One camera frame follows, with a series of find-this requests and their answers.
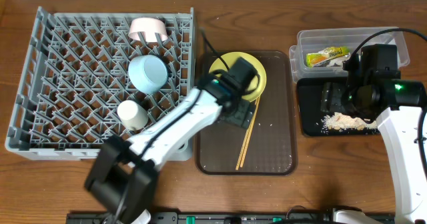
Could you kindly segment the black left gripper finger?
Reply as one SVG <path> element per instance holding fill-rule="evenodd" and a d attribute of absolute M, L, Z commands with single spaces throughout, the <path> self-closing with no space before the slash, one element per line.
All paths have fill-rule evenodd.
<path fill-rule="evenodd" d="M 230 125 L 240 126 L 240 112 L 238 110 L 223 113 L 220 120 Z"/>
<path fill-rule="evenodd" d="M 256 110 L 256 104 L 241 99 L 234 112 L 234 124 L 241 128 L 248 128 Z"/>

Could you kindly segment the wooden chopstick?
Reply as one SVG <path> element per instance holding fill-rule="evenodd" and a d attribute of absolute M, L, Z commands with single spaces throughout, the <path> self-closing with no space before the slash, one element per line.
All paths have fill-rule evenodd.
<path fill-rule="evenodd" d="M 250 122 L 250 126 L 248 127 L 248 128 L 250 128 L 250 134 L 249 134 L 249 137 L 248 137 L 248 143 L 247 143 L 246 148 L 245 148 L 244 157 L 243 157 L 243 160 L 242 160 L 242 162 L 241 162 L 241 165 L 240 165 L 240 168 L 239 168 L 239 169 L 242 169 L 242 168 L 243 168 L 244 163 L 245 163 L 245 160 L 246 160 L 246 155 L 247 155 L 247 152 L 248 152 L 248 147 L 249 147 L 249 145 L 250 145 L 250 140 L 251 140 L 252 132 L 253 132 L 253 128 L 254 128 L 254 123 L 255 123 L 255 120 L 256 120 L 256 116 L 257 116 L 257 114 L 258 114 L 258 108 L 259 108 L 259 104 L 260 104 L 260 99 L 261 99 L 261 97 L 258 97 L 258 98 L 256 99 L 256 101 L 255 101 L 256 109 L 255 109 L 255 111 L 254 111 L 253 118 L 252 118 L 252 120 L 251 120 L 251 122 Z"/>
<path fill-rule="evenodd" d="M 242 143 L 242 148 L 241 148 L 241 150 L 240 150 L 240 154 L 239 154 L 239 157 L 238 157 L 238 161 L 237 161 L 237 163 L 236 163 L 236 168 L 235 168 L 235 170 L 236 170 L 236 171 L 240 168 L 241 162 L 242 162 L 242 160 L 243 160 L 244 153 L 245 153 L 245 148 L 246 148 L 246 145 L 247 145 L 247 143 L 248 143 L 248 137 L 249 137 L 249 134 L 250 134 L 250 128 L 248 128 L 248 129 L 246 130 L 246 134 L 245 134 L 245 137 L 244 137 L 244 141 L 243 141 L 243 143 Z"/>

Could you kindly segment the yellow round plate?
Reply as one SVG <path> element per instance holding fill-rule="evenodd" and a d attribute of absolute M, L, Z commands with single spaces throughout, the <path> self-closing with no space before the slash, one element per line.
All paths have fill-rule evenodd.
<path fill-rule="evenodd" d="M 226 84 L 220 80 L 218 70 L 227 70 L 236 62 L 238 57 L 243 57 L 249 61 L 260 74 L 260 85 L 258 88 L 252 94 L 244 95 L 242 99 L 245 99 L 249 102 L 255 101 L 258 97 L 261 96 L 264 89 L 266 88 L 266 70 L 261 61 L 254 55 L 238 51 L 223 54 L 211 64 L 211 67 L 209 68 L 209 78 L 207 81 L 202 82 L 201 88 L 212 94 L 217 99 L 217 103 L 223 105 L 224 107 L 230 100 L 231 92 L 226 87 Z"/>

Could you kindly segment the white wrapper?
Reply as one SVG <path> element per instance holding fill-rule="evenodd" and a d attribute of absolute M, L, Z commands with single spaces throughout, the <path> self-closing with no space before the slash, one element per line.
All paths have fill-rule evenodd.
<path fill-rule="evenodd" d="M 335 59 L 331 59 L 328 61 L 328 64 L 326 65 L 326 67 L 343 67 L 344 61 L 347 61 L 349 59 L 348 56 L 343 56 L 343 57 L 337 57 Z"/>

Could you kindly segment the rice and peanut scraps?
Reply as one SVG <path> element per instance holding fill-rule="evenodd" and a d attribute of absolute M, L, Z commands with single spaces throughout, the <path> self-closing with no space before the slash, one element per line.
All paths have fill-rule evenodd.
<path fill-rule="evenodd" d="M 370 130 L 377 129 L 377 123 L 366 123 L 364 120 L 358 117 L 350 117 L 348 115 L 343 115 L 341 113 L 335 112 L 333 115 L 325 115 L 322 119 L 323 126 L 325 130 L 335 130 L 335 131 L 348 131 L 348 130 Z"/>

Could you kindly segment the orange green snack wrapper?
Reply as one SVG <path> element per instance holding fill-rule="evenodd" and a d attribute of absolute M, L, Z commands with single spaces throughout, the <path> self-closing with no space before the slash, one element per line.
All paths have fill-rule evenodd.
<path fill-rule="evenodd" d="M 350 56 L 348 47 L 327 47 L 316 53 L 308 53 L 306 55 L 306 66 L 326 67 L 329 60 L 343 56 Z"/>

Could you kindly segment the light blue bowl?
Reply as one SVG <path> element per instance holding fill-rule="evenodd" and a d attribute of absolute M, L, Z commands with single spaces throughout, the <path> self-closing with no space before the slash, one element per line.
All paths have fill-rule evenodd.
<path fill-rule="evenodd" d="M 128 75 L 131 84 L 138 91 L 153 94 L 166 84 L 168 70 L 159 57 L 144 55 L 135 57 L 130 61 Z"/>

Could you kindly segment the translucent white cup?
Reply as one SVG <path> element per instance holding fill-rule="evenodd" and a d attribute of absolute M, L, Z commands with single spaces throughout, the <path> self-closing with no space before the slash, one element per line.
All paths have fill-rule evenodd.
<path fill-rule="evenodd" d="M 132 100 L 120 103 L 117 114 L 125 128 L 131 131 L 143 129 L 149 120 L 147 111 Z"/>

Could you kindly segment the pink bowl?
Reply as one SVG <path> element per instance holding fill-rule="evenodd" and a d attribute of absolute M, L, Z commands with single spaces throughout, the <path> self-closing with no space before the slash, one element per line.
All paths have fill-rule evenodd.
<path fill-rule="evenodd" d="M 161 42 L 168 38 L 165 23 L 152 17 L 140 17 L 131 22 L 129 28 L 129 38 L 140 41 L 139 34 L 142 34 L 146 42 L 157 42 L 157 34 Z"/>

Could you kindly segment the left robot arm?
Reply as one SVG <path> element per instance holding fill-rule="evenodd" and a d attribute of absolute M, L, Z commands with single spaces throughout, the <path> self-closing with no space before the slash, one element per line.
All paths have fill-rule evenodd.
<path fill-rule="evenodd" d="M 85 180 L 85 188 L 108 211 L 108 223 L 148 223 L 143 217 L 153 201 L 159 172 L 171 156 L 219 118 L 249 126 L 255 105 L 249 93 L 256 68 L 240 57 L 229 70 L 203 76 L 187 97 L 150 128 L 122 139 L 104 141 Z"/>

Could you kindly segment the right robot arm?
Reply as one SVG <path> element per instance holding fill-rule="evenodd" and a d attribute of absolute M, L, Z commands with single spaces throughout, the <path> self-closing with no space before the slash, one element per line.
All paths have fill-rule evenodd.
<path fill-rule="evenodd" d="M 344 84 L 326 83 L 320 109 L 375 122 L 394 185 L 395 223 L 426 222 L 426 88 L 403 80 L 395 45 L 362 47 L 343 64 Z"/>

